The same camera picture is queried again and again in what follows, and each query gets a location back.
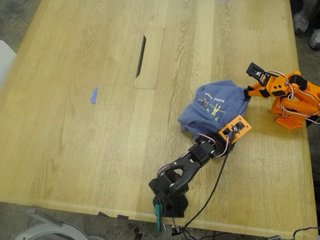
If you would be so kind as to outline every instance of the blue t-shirt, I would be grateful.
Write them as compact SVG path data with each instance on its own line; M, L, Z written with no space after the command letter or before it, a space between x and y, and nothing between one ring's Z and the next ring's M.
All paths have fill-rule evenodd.
M250 101L244 90L231 80L199 87L193 103L178 117L181 131L189 131L192 135L217 132L236 116L243 116Z

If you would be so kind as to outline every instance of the table surface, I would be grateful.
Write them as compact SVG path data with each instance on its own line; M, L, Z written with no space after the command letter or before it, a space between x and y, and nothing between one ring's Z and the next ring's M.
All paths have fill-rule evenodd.
M289 1L42 0L0 92L0 201L155 222L148 183L191 146L177 117L203 84L255 84L251 62L298 69ZM276 125L271 103L251 99L252 130L191 227L288 239L316 226L307 131ZM189 184L178 225L222 161Z

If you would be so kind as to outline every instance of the white chair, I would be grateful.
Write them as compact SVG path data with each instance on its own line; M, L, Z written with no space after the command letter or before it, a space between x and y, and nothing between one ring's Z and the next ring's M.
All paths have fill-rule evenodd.
M0 40L0 89L15 56L16 53L4 41Z

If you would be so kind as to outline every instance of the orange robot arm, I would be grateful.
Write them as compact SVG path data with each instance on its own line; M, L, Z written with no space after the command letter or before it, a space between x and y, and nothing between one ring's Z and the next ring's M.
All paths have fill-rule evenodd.
M301 77L299 71L290 74L265 72L252 62L246 73L258 81L248 86L246 94L249 97L275 97L271 112L282 114L275 120L282 127L288 130L302 128L304 119L314 122L320 116L320 87Z

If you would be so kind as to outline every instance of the wire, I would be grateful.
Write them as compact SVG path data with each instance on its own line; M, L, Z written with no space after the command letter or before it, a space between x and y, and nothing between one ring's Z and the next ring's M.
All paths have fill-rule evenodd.
M305 117L312 117L312 116L315 116L318 113L320 113L320 110L317 111L316 113L312 114L312 115L307 115L307 114L303 114L303 113L300 113L300 112L290 111L290 110L285 109L285 107L282 104L281 104L281 108L283 109L283 114L282 114L283 118L286 118L286 117L284 117L285 116L285 112L289 112L289 113L292 113L292 114L297 114L297 115L301 115L301 116L305 116ZM305 118L305 120L308 120L308 121L313 122L315 124L320 124L320 122L316 122L316 121L313 121L313 120L308 119L308 118Z
M279 72L279 71L271 70L271 71L267 71L267 72L262 76L261 82L264 83L263 80L264 80L264 78L266 77L266 75L267 75L268 73L277 73L277 74L281 75L282 77L284 77L285 80L286 80L286 82L285 82L284 85L285 85L285 86L286 86L286 85L289 85L289 87L291 88L291 94L288 95L288 99L289 99L289 100L294 99L294 96L295 96L294 88L292 87L291 83L289 82L289 79L287 78L287 76L284 75L283 73Z
M306 231L306 230L309 230L309 229L320 229L320 227L317 227L317 226L309 226L309 227L306 227L306 228L300 228L298 230L295 230L293 235L292 235L292 238L291 239L288 239L288 240L296 240L296 234L300 231ZM269 236L269 237L266 237L265 239L270 239L270 238L275 238L275 237L280 237L280 235L276 235L276 236Z
M234 136L235 136L235 132L232 132L232 136L231 136L231 140L230 140L231 142L232 142L232 140L234 139ZM225 164L226 164L226 161L227 161L229 152L230 152L229 149L230 149L231 144L229 144L228 146L229 146L229 147L227 148L227 152L226 152L225 158L224 158L224 160L223 160L223 163L222 163L220 172L219 172L218 177L217 177L217 179L216 179L216 181L215 181L214 187L213 187L213 189L212 189L212 192L211 192L209 198L207 199L207 201L205 202L205 204L203 205L203 207L200 209L200 211L198 211L197 214L194 215L193 218L191 218L191 220L189 220L189 221L186 223L186 225L185 225L184 228L183 228L183 231L185 231L186 228L187 228L187 226L205 209L205 207L206 207L207 204L209 203L210 199L212 198L214 192L216 191L216 188L217 188L217 186L218 186L218 183L219 183L219 180L220 180L222 171L223 171L223 169L224 169L224 167L225 167Z
M192 238L193 240L196 240L193 236L191 236L190 232L188 232L187 230L184 230L187 234L189 234L190 238Z
M215 140L213 140L211 137L209 137L209 136L207 136L207 135L204 135L204 134L202 134L202 133L197 133L197 134L193 135L193 137L192 137L192 144L193 144L193 145L194 145L194 137L197 136L197 135L200 135L200 136L202 136L202 137L205 137L205 138L209 139L210 141L214 142L215 145L217 145Z
M213 240L214 240L215 237L218 237L218 236L224 235L224 234L230 234L230 232L222 232L217 235L213 234L213 236L203 236L199 240L206 239L206 238L213 238Z
M226 145L225 145L225 149L223 151L223 153L221 153L220 155L216 156L216 158L218 157L221 157L223 154L225 154L225 152L227 151L227 148L228 148L228 145L229 145L229 136L228 135L225 135L226 136Z
M309 229L320 229L320 227L317 227L317 226L310 226L310 227L306 227L306 228L300 228L298 230L295 230L294 233L293 233L293 239L292 240L295 240L296 239L296 234L300 231L306 231L306 230L309 230Z
M166 165L164 165L163 167L161 167L159 170L158 170L158 173L156 174L157 176L159 175L159 173L162 171L162 169L164 169L165 167L169 166L171 163L168 163Z
M303 94L307 94L307 95L309 95L309 96L313 97L316 101L318 101L319 106L320 106L320 101L319 101L318 99L316 99L316 97L315 97L315 96L313 96L312 94L307 93L307 92L305 92L305 91L302 91L302 90L300 90L299 88L298 88L298 90L299 90L301 93L303 93Z

